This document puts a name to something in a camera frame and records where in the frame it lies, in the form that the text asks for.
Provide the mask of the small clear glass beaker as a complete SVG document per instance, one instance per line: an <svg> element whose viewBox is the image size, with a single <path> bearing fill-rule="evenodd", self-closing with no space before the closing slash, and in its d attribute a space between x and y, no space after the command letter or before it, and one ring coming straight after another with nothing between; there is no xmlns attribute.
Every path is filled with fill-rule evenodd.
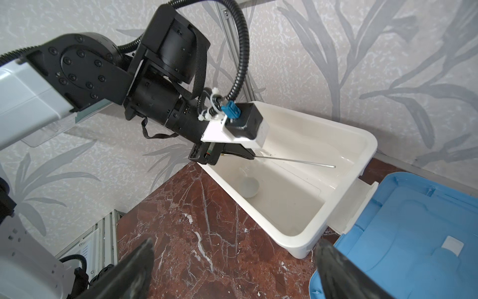
<svg viewBox="0 0 478 299"><path fill-rule="evenodd" d="M240 168L238 193L245 199L255 197L260 190L258 172L254 168Z"/></svg>

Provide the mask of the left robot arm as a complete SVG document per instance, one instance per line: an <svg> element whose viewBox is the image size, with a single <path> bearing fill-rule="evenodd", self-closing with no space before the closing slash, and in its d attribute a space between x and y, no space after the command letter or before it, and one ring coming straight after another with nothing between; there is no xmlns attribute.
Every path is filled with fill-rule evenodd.
<svg viewBox="0 0 478 299"><path fill-rule="evenodd" d="M251 103L236 103L249 65L250 40L236 1L223 1L239 38L239 63L227 95L205 87L210 42L179 14L189 1L158 7L144 33L117 46L100 34L66 34L41 46L1 56L1 147L82 112L102 100L125 109L125 117L154 120L193 144L189 158L214 165L222 154L253 160L252 143L265 124ZM154 244L144 240L95 279L87 259L57 259L24 228L27 195L50 183L57 163L29 173L24 159L14 190L1 180L1 297L4 299L145 299L154 266Z"/></svg>

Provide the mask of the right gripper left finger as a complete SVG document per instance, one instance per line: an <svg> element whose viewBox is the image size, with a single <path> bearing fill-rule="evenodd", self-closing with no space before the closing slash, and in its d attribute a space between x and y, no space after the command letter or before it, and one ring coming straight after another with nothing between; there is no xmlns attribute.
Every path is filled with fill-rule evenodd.
<svg viewBox="0 0 478 299"><path fill-rule="evenodd" d="M151 238L144 240L124 260L120 261L91 288L83 292L81 299L146 299L154 265L154 244Z"/></svg>

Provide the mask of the blue plastic bin lid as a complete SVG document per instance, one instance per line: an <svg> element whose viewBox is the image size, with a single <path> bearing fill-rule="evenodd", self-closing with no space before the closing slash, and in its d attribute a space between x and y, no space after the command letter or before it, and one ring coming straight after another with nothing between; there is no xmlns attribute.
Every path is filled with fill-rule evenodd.
<svg viewBox="0 0 478 299"><path fill-rule="evenodd" d="M386 176L335 247L397 299L478 296L478 200L420 176Z"/></svg>

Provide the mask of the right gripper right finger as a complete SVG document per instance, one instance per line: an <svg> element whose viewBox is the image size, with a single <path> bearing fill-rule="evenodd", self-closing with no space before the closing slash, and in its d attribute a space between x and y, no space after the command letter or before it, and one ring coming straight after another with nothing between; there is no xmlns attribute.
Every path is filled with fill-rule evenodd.
<svg viewBox="0 0 478 299"><path fill-rule="evenodd" d="M314 256L322 293L327 299L392 298L329 241L321 239Z"/></svg>

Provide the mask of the white plastic storage bin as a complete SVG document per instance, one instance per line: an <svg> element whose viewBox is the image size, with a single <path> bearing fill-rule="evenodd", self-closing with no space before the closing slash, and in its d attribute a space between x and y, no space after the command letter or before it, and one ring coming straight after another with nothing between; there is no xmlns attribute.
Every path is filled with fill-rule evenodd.
<svg viewBox="0 0 478 299"><path fill-rule="evenodd" d="M324 118L257 102L270 129L256 156L336 165L323 168L224 155L205 171L282 248L303 259L327 227L348 233L378 188L360 177L377 151L370 132ZM260 190L238 193L240 168L258 172Z"/></svg>

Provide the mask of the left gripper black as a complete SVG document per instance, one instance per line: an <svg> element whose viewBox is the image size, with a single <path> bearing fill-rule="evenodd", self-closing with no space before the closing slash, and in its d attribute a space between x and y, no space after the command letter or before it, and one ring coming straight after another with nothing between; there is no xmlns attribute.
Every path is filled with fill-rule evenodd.
<svg viewBox="0 0 478 299"><path fill-rule="evenodd" d="M180 95L173 84L152 63L143 64L124 101L125 118L138 116L143 119L143 135L147 139L168 139L180 136L193 143L189 159L200 164L217 164L220 155L232 154L253 160L255 154L242 145L202 142L209 122L198 120L197 102L188 101ZM173 132L172 135L150 136L146 125L154 120Z"/></svg>

